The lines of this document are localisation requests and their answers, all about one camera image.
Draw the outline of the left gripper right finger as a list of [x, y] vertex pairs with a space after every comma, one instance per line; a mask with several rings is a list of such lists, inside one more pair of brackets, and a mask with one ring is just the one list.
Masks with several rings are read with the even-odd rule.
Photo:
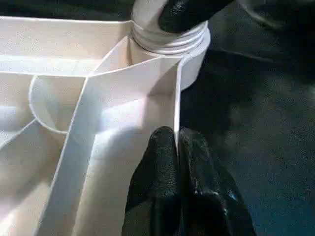
[[186, 236], [254, 236], [251, 215], [226, 167], [205, 137], [194, 130], [179, 132], [179, 158]]

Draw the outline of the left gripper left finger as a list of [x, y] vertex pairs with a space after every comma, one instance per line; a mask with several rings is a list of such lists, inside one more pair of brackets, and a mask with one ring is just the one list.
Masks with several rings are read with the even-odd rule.
[[174, 132], [156, 129], [130, 180], [123, 236], [175, 236], [181, 217], [179, 162]]

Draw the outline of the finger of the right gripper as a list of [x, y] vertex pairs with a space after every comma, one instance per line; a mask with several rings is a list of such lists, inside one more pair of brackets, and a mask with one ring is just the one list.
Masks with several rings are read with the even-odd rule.
[[183, 33], [208, 21], [230, 0], [169, 0], [163, 7], [158, 26], [169, 33]]

